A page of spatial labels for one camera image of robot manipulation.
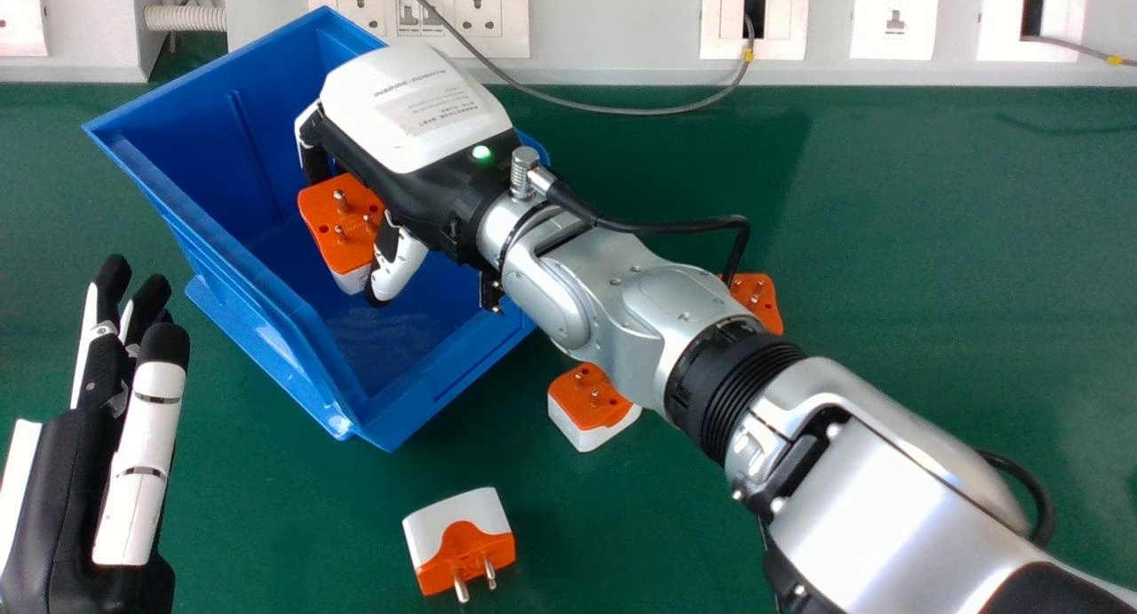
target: black ribbed joint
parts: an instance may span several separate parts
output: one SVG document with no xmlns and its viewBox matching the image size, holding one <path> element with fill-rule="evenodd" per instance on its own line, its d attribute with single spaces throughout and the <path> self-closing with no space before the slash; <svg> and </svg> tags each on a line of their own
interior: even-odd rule
<svg viewBox="0 0 1137 614">
<path fill-rule="evenodd" d="M 799 347 L 756 320 L 707 327 L 687 347 L 667 380 L 667 417 L 719 465 L 752 400 L 786 368 L 805 359 Z"/>
</svg>

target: blue plastic bin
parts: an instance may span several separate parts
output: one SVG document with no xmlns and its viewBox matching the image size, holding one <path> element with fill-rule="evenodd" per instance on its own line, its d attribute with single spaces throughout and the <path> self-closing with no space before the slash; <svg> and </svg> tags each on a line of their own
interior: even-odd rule
<svg viewBox="0 0 1137 614">
<path fill-rule="evenodd" d="M 292 121 L 377 47 L 321 8 L 84 128 L 173 230 L 186 296 L 333 437 L 391 451 L 533 325 L 508 299 L 481 310 L 475 271 L 442 255 L 379 310 L 329 274 L 297 210 Z"/>
</svg>

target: black port opening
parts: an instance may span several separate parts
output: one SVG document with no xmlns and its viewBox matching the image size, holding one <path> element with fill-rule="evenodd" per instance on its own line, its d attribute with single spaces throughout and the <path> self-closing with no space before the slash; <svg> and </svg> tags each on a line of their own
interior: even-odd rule
<svg viewBox="0 0 1137 614">
<path fill-rule="evenodd" d="M 1043 34 L 1043 0 L 1022 0 L 1022 28 L 1020 36 Z"/>
<path fill-rule="evenodd" d="M 749 16 L 750 22 L 754 23 L 754 38 L 764 39 L 766 34 L 766 0 L 742 0 L 742 14 Z M 746 22 L 742 22 L 739 31 L 741 31 L 742 39 L 750 36 L 750 34 L 746 34 Z"/>
</svg>

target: label sticker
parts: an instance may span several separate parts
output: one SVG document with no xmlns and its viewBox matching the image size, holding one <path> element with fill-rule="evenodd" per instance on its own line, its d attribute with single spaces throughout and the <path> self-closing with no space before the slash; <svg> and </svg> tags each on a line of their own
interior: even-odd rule
<svg viewBox="0 0 1137 614">
<path fill-rule="evenodd" d="M 377 109 L 410 138 L 422 136 L 426 132 L 485 113 L 482 101 L 465 84 L 426 88 L 402 99 L 382 103 Z"/>
</svg>

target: white flexible hose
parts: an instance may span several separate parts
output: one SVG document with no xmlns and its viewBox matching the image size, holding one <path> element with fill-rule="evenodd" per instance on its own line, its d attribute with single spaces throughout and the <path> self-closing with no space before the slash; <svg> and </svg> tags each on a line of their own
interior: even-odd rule
<svg viewBox="0 0 1137 614">
<path fill-rule="evenodd" d="M 224 32 L 225 8 L 207 6 L 147 6 L 146 26 L 152 32 Z"/>
</svg>

